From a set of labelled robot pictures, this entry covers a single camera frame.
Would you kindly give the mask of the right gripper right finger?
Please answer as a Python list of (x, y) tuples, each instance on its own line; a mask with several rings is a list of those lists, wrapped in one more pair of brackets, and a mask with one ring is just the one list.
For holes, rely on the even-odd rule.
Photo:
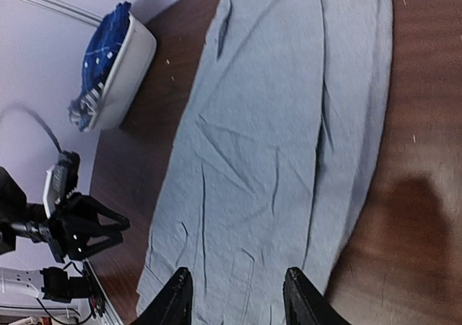
[(287, 325), (349, 325), (298, 267), (286, 271), (283, 298)]

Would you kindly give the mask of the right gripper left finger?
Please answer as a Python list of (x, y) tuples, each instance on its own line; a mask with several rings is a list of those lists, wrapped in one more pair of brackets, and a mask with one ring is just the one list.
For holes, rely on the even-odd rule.
[(189, 325), (192, 317), (193, 279), (180, 267), (135, 320), (136, 325)]

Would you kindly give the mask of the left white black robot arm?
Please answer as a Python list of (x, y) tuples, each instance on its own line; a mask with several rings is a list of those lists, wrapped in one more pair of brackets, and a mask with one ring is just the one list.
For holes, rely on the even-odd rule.
[[(1, 169), (1, 253), (15, 251), (17, 238), (46, 243), (54, 259), (83, 261), (123, 241), (128, 218), (108, 209), (91, 196), (75, 190), (75, 167), (55, 165), (47, 172), (43, 201), (27, 201), (24, 191)], [(96, 282), (87, 272), (70, 277), (58, 267), (41, 270), (1, 269), (1, 291), (38, 300), (70, 303), (94, 300)]]

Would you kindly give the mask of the grey long sleeve shirt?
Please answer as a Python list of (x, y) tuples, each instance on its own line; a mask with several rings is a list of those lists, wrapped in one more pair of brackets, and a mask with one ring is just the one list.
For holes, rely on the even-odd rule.
[(137, 292), (175, 270), (194, 324), (282, 324), (298, 267), (324, 293), (383, 133), (392, 0), (219, 0), (173, 142)]

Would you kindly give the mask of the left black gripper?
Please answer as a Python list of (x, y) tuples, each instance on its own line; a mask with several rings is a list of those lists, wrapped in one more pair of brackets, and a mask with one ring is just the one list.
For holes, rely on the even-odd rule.
[[(111, 230), (127, 230), (130, 221), (114, 212), (90, 195), (75, 192), (70, 196), (71, 213), (99, 224), (99, 217), (113, 221), (106, 225)], [(1, 168), (1, 254), (16, 250), (17, 238), (27, 238), (33, 243), (48, 244), (54, 259), (62, 263), (67, 256), (74, 261), (83, 261), (123, 242), (120, 232), (111, 230), (102, 234), (68, 233), (65, 231), (66, 217), (57, 214), (48, 217), (42, 204), (27, 201), (24, 191)]]

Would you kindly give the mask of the white plastic basket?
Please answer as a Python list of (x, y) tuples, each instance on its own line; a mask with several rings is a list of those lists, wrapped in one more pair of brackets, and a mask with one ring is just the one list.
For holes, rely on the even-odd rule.
[(133, 15), (118, 55), (109, 72), (98, 103), (97, 115), (87, 129), (101, 131), (119, 127), (156, 54), (157, 40)]

